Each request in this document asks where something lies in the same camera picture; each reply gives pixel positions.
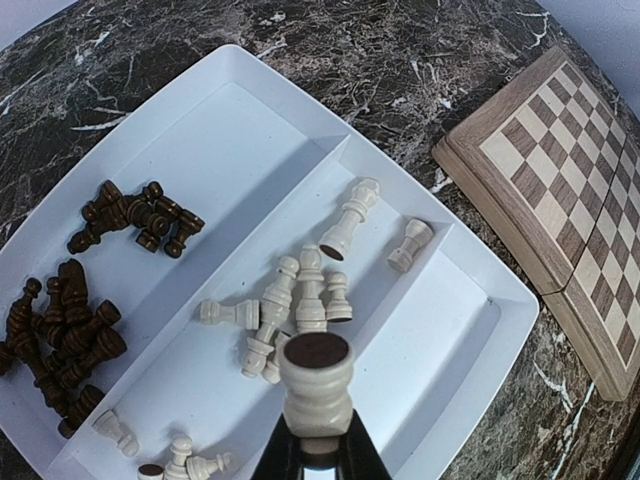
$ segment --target plastic tray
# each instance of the plastic tray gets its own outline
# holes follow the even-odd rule
[[[330,329],[357,353],[350,392],[390,473],[437,478],[500,388],[538,303],[391,159],[236,46],[217,49],[111,132],[0,253],[0,300],[8,306],[21,279],[45,280],[68,258],[79,208],[107,178],[125,192],[156,179],[207,222],[179,261],[146,252],[132,230],[77,256],[91,305],[109,298],[121,310],[117,327],[129,350],[94,372],[90,382],[107,395],[71,440],[57,433],[60,419],[24,366],[0,378],[2,429],[47,479],[133,478],[138,465],[169,460],[176,431],[204,455],[232,451],[242,468],[227,478],[248,479],[284,390],[240,374],[244,332],[200,325],[194,312],[205,298],[260,298],[278,257],[317,242],[361,177],[380,182],[381,198],[346,261],[325,262],[349,276],[355,310],[352,322]],[[386,257],[414,216],[436,235],[400,275]],[[91,428],[110,408],[138,436],[137,457],[124,457]]]

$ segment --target chessboard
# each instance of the chessboard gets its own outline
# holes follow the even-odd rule
[[[603,398],[640,369],[640,163],[558,47],[443,138],[433,156],[565,330]]]

